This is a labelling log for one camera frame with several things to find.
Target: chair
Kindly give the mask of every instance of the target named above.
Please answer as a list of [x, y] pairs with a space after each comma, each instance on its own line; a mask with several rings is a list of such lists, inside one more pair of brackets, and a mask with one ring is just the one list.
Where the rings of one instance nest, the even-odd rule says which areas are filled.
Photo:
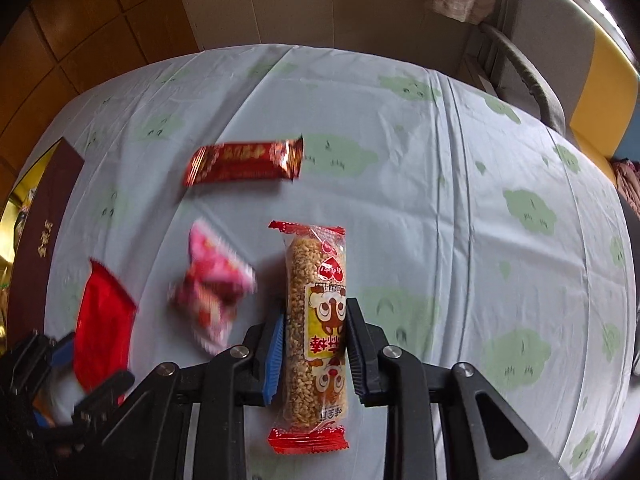
[[[614, 154], [640, 157], [640, 112], [632, 121], [638, 74], [573, 0], [502, 0], [496, 26], [480, 30], [486, 41], [478, 61], [499, 98], [565, 135], [612, 182]], [[564, 132], [549, 89], [564, 112]]]

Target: table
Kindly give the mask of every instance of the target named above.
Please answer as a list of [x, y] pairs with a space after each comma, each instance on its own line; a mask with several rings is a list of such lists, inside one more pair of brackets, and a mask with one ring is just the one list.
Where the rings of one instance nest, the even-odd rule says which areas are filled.
[[[203, 144], [301, 134], [296, 182], [181, 185]], [[192, 222], [205, 218], [257, 271], [232, 344], [284, 290], [284, 246], [269, 222], [338, 224], [348, 294], [369, 322], [425, 362], [471, 362], [572, 478], [597, 472], [630, 371], [630, 245], [614, 187], [535, 118], [404, 62], [260, 45], [158, 62], [82, 94], [26, 168], [60, 136], [86, 163], [53, 256], [50, 335], [75, 327], [93, 257], [139, 305], [138, 380], [166, 360], [204, 362], [168, 307]], [[80, 393], [60, 378], [52, 396], [65, 418]], [[385, 412], [361, 407], [353, 389], [345, 452], [274, 455], [276, 417], [246, 411], [249, 478], [382, 477]], [[436, 440], [442, 466], [439, 428]]]

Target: red heart logo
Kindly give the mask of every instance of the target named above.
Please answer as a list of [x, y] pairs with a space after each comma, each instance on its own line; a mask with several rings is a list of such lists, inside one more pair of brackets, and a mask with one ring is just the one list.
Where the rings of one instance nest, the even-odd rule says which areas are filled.
[[344, 279], [340, 264], [333, 256], [320, 264], [318, 274], [326, 280], [333, 278], [336, 282], [341, 282]]
[[322, 242], [322, 252], [327, 254], [333, 254], [334, 256], [338, 255], [338, 251], [336, 251], [334, 247], [327, 240], [324, 240]]

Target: yellow cushion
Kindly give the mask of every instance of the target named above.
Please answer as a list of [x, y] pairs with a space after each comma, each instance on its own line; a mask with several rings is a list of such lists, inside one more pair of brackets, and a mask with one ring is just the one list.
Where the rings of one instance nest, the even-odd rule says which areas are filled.
[[607, 33], [597, 24], [594, 27], [591, 66], [569, 124], [576, 136], [611, 158], [636, 106], [638, 74]]
[[578, 142], [580, 151], [589, 157], [590, 161], [600, 168], [600, 171], [607, 175], [607, 178], [612, 181], [615, 186], [616, 176], [613, 173], [613, 168], [609, 164], [609, 161], [594, 147], [593, 144], [581, 135], [575, 134], [575, 140]]

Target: red chocolate bar wrapper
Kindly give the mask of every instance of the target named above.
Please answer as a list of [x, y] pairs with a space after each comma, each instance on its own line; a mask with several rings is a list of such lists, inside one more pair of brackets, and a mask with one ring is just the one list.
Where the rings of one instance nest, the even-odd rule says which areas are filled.
[[294, 180], [302, 164], [302, 137], [273, 142], [226, 142], [203, 146], [193, 154], [183, 184], [286, 178]]

